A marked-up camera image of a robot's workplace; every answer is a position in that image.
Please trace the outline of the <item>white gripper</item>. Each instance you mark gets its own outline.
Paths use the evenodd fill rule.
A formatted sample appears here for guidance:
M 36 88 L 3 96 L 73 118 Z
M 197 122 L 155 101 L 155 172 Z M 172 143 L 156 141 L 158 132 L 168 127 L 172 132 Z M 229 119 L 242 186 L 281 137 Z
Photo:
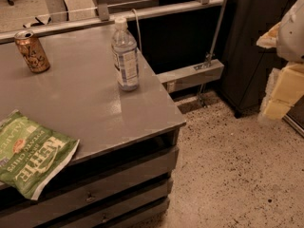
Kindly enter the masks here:
M 304 0 L 297 0 L 275 24 L 258 38 L 261 48 L 276 48 L 277 55 L 289 63 L 269 74 L 260 116 L 281 120 L 304 96 Z

